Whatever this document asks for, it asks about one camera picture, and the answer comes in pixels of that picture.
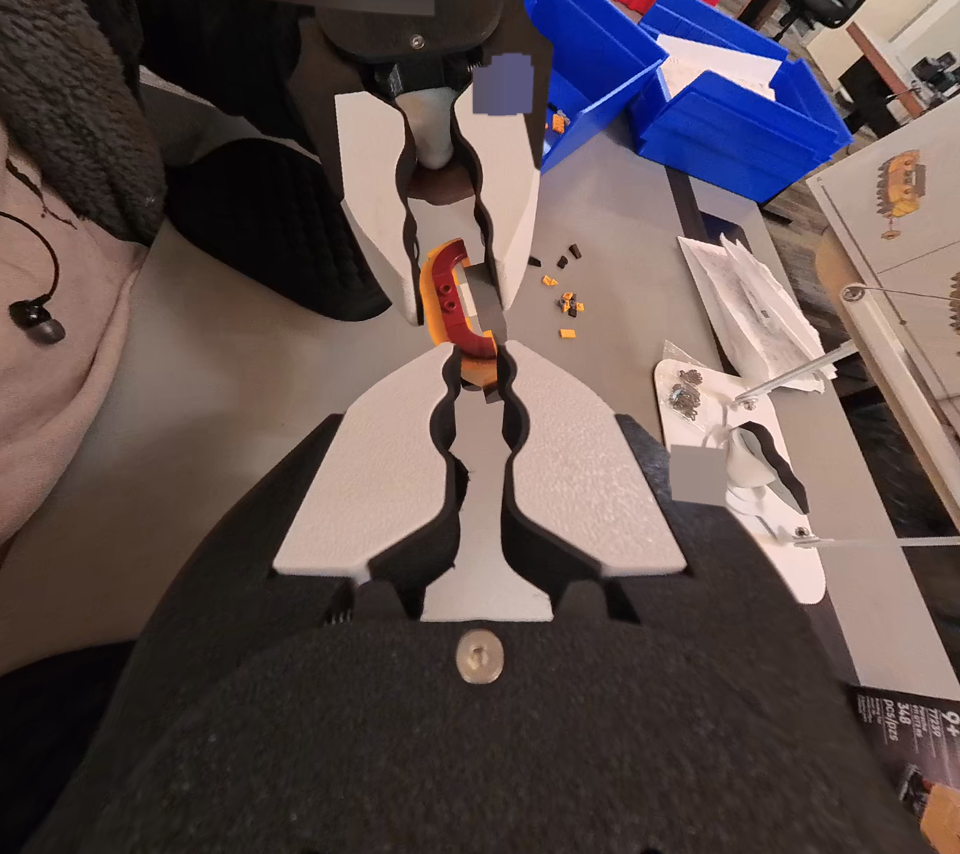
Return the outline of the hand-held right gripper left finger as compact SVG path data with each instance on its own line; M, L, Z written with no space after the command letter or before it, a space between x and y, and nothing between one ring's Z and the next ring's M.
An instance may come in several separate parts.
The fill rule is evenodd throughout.
M365 584L391 549L452 504L450 440L431 431L460 386L460 351L439 344L378 380L343 414L272 561L284 576Z

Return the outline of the person's left hand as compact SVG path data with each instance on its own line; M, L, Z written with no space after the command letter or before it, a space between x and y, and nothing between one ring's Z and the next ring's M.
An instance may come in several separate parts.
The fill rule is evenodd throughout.
M475 196L474 181L470 171L456 160L440 168L430 168L417 163L412 172L408 198L423 200L442 207Z

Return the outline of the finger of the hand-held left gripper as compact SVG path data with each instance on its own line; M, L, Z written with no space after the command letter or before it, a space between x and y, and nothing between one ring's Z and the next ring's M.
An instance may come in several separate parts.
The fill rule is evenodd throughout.
M453 114L452 132L474 186L485 264L508 312L531 253L541 184L525 117Z
M409 324L424 324L417 225L409 207L416 163L402 111L371 92L334 98L342 210L377 283Z

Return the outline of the white rounded base plate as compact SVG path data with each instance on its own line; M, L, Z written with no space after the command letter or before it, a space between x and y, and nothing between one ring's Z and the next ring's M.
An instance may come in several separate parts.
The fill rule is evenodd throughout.
M816 605L826 592L826 576L819 554L814 548L791 546L795 537L813 536L810 514L794 511L767 488L729 487L726 441L730 429L745 422L763 424L790 463L774 406L768 396L757 397L746 405L729 405L745 391L745 383L726 373L709 370L707 380L712 383L711 390L725 408L724 421L718 426L707 430L697 428L663 410L655 394L664 444L670 451L679 451L679 464L674 473L680 491L687 494L689 500L705 504L717 505L723 495L725 507L762 550L794 600L802 605Z

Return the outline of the person's right forearm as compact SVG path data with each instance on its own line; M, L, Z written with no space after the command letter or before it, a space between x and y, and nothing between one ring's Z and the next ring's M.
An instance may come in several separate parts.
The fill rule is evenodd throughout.
M42 658L1 678L1 851L19 852L84 758L133 641Z

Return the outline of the crumpled clear plastic bags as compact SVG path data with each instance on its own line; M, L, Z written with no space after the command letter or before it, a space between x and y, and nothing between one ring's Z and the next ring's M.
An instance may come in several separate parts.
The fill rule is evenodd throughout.
M819 333L771 270L739 240L678 236L678 246L728 362L754 387L825 355Z

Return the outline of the clear bag of black parts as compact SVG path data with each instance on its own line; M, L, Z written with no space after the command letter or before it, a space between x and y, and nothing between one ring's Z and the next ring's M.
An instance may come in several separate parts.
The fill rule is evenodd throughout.
M661 408L702 431L724 421L725 407L708 380L711 370L666 339L654 368L654 389Z

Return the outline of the lego instruction booklet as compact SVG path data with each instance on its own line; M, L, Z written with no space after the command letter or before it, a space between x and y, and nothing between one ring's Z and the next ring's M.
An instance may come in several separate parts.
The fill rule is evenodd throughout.
M825 167L806 186L958 432L958 102Z

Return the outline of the person's left forearm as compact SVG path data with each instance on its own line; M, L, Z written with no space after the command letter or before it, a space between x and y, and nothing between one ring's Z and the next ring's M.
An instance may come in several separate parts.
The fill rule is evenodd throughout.
M371 320L391 303L367 264L288 89L314 10L274 0L134 0L141 64L251 124L167 171L167 216L199 250L322 317Z

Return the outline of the white swivel mount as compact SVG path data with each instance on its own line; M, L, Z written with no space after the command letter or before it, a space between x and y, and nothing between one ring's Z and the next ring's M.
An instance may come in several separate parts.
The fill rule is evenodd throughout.
M810 514L806 487L763 424L748 421L730 428L726 438L728 486L767 488L794 512Z

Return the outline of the metal rod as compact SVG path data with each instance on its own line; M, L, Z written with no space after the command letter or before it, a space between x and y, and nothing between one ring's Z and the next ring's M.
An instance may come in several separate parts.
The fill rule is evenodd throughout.
M959 547L958 535L877 538L822 538L815 535L795 537L791 546L797 549L822 548L897 548L899 550L920 548Z
M829 351L822 356L817 356L803 365L793 368L771 380L764 381L755 387L736 395L728 403L730 406L746 406L748 402L758 397L762 397L773 392L776 389L786 387L797 379L806 378L814 374L819 374L824 368L829 368L837 363L846 360L846 358L858 355L858 345L853 340L847 340L839 347Z

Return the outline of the beige shirt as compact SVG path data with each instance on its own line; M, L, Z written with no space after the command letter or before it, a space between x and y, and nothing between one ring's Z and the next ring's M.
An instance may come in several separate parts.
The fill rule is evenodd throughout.
M42 505L76 455L114 380L126 341L131 292L146 248L79 218L48 188L34 160L1 127L1 208L36 229L60 266L49 311L65 329L34 341L9 313L45 294L49 252L34 233L1 226L1 539Z

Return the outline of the black lego box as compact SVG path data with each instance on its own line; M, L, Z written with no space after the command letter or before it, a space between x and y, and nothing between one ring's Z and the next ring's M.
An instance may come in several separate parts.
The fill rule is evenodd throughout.
M901 806L930 847L959 851L959 702L849 686L847 698Z

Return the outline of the white paper sheet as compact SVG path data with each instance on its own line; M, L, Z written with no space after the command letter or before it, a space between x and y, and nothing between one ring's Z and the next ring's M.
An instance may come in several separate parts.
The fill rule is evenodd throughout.
M704 73L712 72L769 101L776 99L772 81L783 65L779 59L665 33L659 34L655 42L667 54L660 71L669 98L677 96Z

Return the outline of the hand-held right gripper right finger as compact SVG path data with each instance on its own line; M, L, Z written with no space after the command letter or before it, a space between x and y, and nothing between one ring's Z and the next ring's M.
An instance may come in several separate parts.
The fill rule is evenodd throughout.
M600 577L661 576L687 561L615 412L590 387L519 341L498 361L509 440L511 504L536 536Z

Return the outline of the black fleece jacket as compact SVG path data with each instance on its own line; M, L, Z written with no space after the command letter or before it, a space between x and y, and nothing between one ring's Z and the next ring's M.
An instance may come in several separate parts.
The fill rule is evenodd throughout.
M1 96L6 130L75 215L152 243L164 218L162 154L84 0L1 0Z

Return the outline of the black wired earphone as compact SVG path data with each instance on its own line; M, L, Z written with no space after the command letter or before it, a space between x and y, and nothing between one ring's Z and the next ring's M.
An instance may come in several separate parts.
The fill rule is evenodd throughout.
M59 344L66 338L66 329L59 320L54 318L48 304L56 295L61 282L62 267L60 259L54 247L39 229L8 212L2 211L1 218L13 224L18 224L30 232L42 244L52 263L52 278L47 290L39 296L10 303L7 307L10 320L17 329L36 344L41 346Z

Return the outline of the curved orange dark red lego assembly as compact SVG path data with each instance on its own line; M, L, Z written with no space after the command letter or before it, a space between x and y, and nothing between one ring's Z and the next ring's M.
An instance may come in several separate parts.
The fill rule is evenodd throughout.
M434 344L453 344L462 387L501 402L498 350L508 339L505 313L486 263L473 264L464 239L432 249L419 273L424 322Z

